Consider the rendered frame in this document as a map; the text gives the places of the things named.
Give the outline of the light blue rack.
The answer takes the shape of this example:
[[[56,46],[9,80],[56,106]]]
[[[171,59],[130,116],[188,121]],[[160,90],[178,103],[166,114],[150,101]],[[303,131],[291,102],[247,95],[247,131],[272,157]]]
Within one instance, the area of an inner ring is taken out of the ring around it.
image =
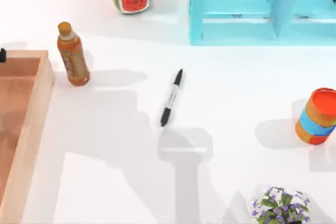
[[[336,0],[188,0],[193,45],[336,46]]]

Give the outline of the black and white marker pen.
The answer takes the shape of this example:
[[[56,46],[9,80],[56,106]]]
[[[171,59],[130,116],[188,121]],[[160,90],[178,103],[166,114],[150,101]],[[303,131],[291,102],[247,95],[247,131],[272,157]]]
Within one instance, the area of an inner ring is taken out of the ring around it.
[[[172,112],[172,107],[174,104],[174,101],[176,99],[177,96],[177,92],[179,90],[181,81],[182,81],[182,76],[183,76],[183,69],[180,69],[175,77],[175,80],[173,82],[173,86],[172,86],[172,90],[171,93],[169,95],[169,98],[165,104],[163,113],[161,115],[161,119],[160,119],[160,125],[161,127],[165,127],[169,121],[170,118],[170,114]]]

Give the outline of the salmon-coloured shallow box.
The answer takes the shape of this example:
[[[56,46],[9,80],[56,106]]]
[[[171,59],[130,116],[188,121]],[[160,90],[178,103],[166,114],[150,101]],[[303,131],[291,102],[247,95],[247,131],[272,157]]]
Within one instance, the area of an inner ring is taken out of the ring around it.
[[[54,84],[46,50],[0,63],[0,224],[20,224]]]

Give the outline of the orange tea bottle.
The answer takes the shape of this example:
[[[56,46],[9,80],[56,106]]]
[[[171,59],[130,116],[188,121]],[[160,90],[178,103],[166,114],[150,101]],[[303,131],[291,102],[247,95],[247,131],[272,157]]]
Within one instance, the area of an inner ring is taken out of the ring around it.
[[[58,31],[57,47],[66,68],[67,78],[74,86],[84,86],[90,80],[90,72],[81,39],[69,22],[59,23]]]

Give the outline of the purple flowering potted plant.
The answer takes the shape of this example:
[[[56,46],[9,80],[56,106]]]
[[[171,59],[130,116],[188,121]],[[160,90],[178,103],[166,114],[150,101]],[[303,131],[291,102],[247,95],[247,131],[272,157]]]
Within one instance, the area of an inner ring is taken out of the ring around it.
[[[270,187],[253,200],[250,213],[256,224],[309,224],[310,199],[298,190]]]

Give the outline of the orange and blue can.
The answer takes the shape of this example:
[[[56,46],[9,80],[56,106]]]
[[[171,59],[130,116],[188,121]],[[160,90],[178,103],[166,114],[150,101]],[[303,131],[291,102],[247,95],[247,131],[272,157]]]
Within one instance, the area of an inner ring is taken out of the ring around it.
[[[305,143],[320,145],[336,128],[336,90],[314,90],[296,123],[297,136]]]

